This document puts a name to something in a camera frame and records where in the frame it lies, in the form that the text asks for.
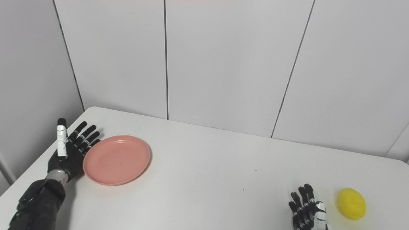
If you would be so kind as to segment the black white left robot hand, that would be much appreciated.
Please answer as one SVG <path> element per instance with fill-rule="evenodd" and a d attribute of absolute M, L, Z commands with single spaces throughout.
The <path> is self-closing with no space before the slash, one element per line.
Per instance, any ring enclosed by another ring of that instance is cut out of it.
<path fill-rule="evenodd" d="M 83 173 L 86 154 L 100 142 L 100 132 L 96 130 L 96 125 L 86 128 L 87 125 L 87 122 L 83 121 L 68 134 L 66 119 L 58 119 L 57 149 L 48 161 L 48 175 L 51 172 L 59 172 L 70 181 Z"/>

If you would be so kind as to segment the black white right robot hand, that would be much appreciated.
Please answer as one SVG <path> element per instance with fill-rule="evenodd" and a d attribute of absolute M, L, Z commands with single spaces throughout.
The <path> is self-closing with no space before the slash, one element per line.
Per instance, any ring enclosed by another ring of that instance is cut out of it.
<path fill-rule="evenodd" d="M 316 200 L 313 187 L 306 183 L 292 192 L 292 201 L 288 203 L 292 211 L 292 227 L 294 230 L 331 230 L 326 220 L 324 202 Z"/>

